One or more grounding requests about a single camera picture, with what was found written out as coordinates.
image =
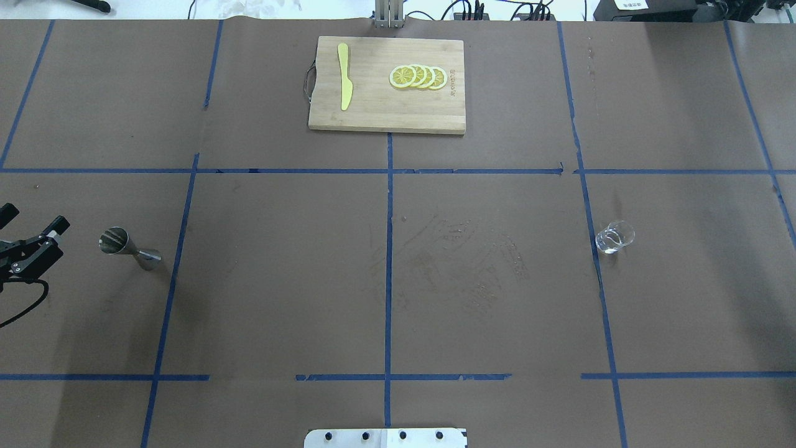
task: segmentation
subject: metal jigger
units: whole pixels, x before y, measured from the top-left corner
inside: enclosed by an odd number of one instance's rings
[[[111,227],[99,237],[99,248],[108,255],[132,255],[142,269],[151,271],[163,259],[154,249],[139,249],[127,231],[121,227]]]

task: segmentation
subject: yellow knife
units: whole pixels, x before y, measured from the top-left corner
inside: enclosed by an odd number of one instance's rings
[[[338,56],[340,57],[340,79],[342,81],[340,109],[345,111],[351,104],[353,95],[353,82],[348,78],[348,44],[345,42],[338,45]]]

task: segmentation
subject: blue tape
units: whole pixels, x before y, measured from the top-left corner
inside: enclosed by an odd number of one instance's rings
[[[394,381],[505,381],[510,373],[451,373],[392,375]]]
[[[152,381],[154,375],[94,373],[0,373],[0,381]],[[158,381],[209,381],[210,375],[160,375]]]
[[[328,375],[296,375],[296,381],[384,381],[381,373],[334,373]]]
[[[767,175],[768,170],[646,170],[646,169],[599,169],[574,170],[573,174],[587,175]]]
[[[200,174],[308,174],[308,175],[385,175],[388,170],[370,168],[201,168]]]
[[[213,78],[216,76],[216,61],[218,61],[218,46],[221,43],[221,30],[224,29],[224,21],[218,21],[218,29],[216,30],[216,44],[213,48],[213,60],[210,62],[210,75],[207,77],[207,92],[205,93],[204,107],[210,105],[210,93],[213,90]]]
[[[392,133],[387,133],[387,259],[384,278],[384,427],[392,425]]]
[[[616,360],[614,358],[614,343],[611,338],[611,323],[608,320],[608,306],[605,300],[605,288],[603,287],[603,273],[599,265],[599,257],[597,254],[597,246],[595,245],[595,229],[594,223],[591,219],[591,202],[589,201],[589,190],[586,184],[586,175],[583,173],[583,153],[580,150],[580,138],[578,137],[578,130],[575,126],[575,101],[572,98],[572,85],[569,80],[569,67],[567,65],[567,50],[564,47],[564,31],[561,28],[561,22],[557,22],[558,27],[558,42],[561,50],[561,64],[564,67],[564,83],[567,88],[567,100],[569,103],[569,118],[572,123],[572,138],[575,141],[575,147],[578,156],[578,169],[580,171],[580,189],[583,192],[583,205],[586,209],[586,223],[589,229],[589,239],[591,240],[591,258],[594,262],[595,272],[597,272],[597,282],[599,283],[599,299],[600,305],[603,307],[603,334],[605,335],[605,345],[608,352],[608,365],[611,368],[611,373],[616,372]],[[619,428],[619,440],[622,443],[622,448],[627,448],[627,432],[625,429],[625,416],[622,410],[622,397],[619,394],[619,381],[613,379],[611,385],[614,389],[614,406],[616,408],[616,420]]]
[[[643,371],[583,373],[581,379],[743,379],[796,378],[796,371]]]
[[[55,26],[55,21],[51,20],[49,26],[47,26],[47,33],[45,34],[45,39],[41,43],[41,48],[39,49],[39,55],[36,58],[36,63],[33,64],[33,71],[30,72],[30,77],[28,78],[28,84],[25,86],[25,91],[22,93],[22,99],[19,101],[19,108],[17,109],[17,115],[14,116],[14,122],[11,124],[11,130],[8,133],[8,138],[6,139],[6,146],[2,149],[2,155],[0,155],[0,168],[6,163],[6,158],[8,157],[8,151],[11,149],[11,142],[14,141],[14,133],[17,132],[17,126],[19,125],[19,120],[22,118],[22,110],[25,108],[25,103],[28,102],[28,95],[30,95],[30,89],[33,87],[33,81],[36,79],[36,73],[39,72],[39,66],[41,65],[41,59],[45,56],[45,49],[47,49],[47,43],[49,42],[50,35],[53,33],[53,27]]]
[[[785,219],[785,226],[788,229],[788,234],[790,235],[790,243],[793,245],[794,249],[796,249],[796,233],[794,232],[794,226],[792,221],[790,220],[790,214],[788,213],[788,207],[785,204],[785,199],[782,197],[782,189],[779,188],[779,181],[777,180],[777,175],[774,171],[774,165],[771,163],[771,157],[768,154],[768,148],[766,147],[766,140],[763,138],[763,133],[760,131],[760,125],[757,122],[757,115],[755,114],[755,109],[751,106],[751,99],[749,98],[749,92],[746,89],[746,83],[743,82],[743,74],[741,74],[740,65],[738,65],[738,57],[736,56],[736,47],[732,43],[732,34],[730,33],[730,25],[725,20],[724,21],[724,35],[727,37],[727,45],[730,49],[730,58],[732,59],[732,65],[736,69],[736,76],[738,77],[738,85],[741,87],[741,93],[743,94],[743,100],[746,102],[747,109],[749,111],[749,117],[751,118],[752,127],[755,129],[755,134],[757,135],[757,141],[760,143],[760,151],[763,152],[763,158],[766,160],[766,167],[768,168],[768,172],[771,174],[771,182],[774,184],[774,189],[776,190],[777,200],[779,201],[779,209],[782,211],[782,217]]]
[[[379,373],[333,373],[296,375],[295,380],[304,381],[384,381],[385,375]],[[404,373],[391,374],[390,381],[505,381],[510,373]]]
[[[188,181],[188,193],[185,195],[185,207],[182,210],[182,224],[180,225],[180,235],[177,239],[177,251],[174,254],[174,266],[171,270],[171,282],[169,283],[169,296],[166,299],[166,311],[163,315],[163,324],[160,331],[160,342],[158,342],[158,357],[154,363],[154,378],[150,389],[150,399],[146,406],[146,418],[144,419],[144,429],[141,436],[141,448],[146,448],[149,442],[149,432],[152,426],[152,414],[154,413],[154,403],[158,397],[158,377],[160,376],[163,364],[163,352],[166,350],[166,335],[169,331],[169,321],[171,319],[171,307],[174,304],[174,291],[177,289],[177,275],[180,270],[180,260],[182,258],[182,246],[185,242],[185,232],[188,228],[188,216],[191,210],[191,200],[193,199],[193,185],[197,178],[199,167],[199,155],[193,157],[191,168],[191,178]]]
[[[185,168],[2,168],[0,173],[39,174],[188,174]]]
[[[393,171],[398,175],[561,175],[563,168],[552,169],[454,169],[454,168],[404,168]]]

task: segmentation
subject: metal bracket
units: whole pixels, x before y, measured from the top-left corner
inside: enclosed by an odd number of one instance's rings
[[[460,428],[406,428],[312,430],[304,448],[467,448],[467,430]]]
[[[404,0],[376,0],[373,25],[377,28],[404,28]]]

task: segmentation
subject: clear glass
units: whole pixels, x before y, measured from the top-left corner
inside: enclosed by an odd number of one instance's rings
[[[627,221],[614,221],[608,224],[595,237],[597,249],[602,253],[614,253],[629,245],[636,238],[636,231]]]

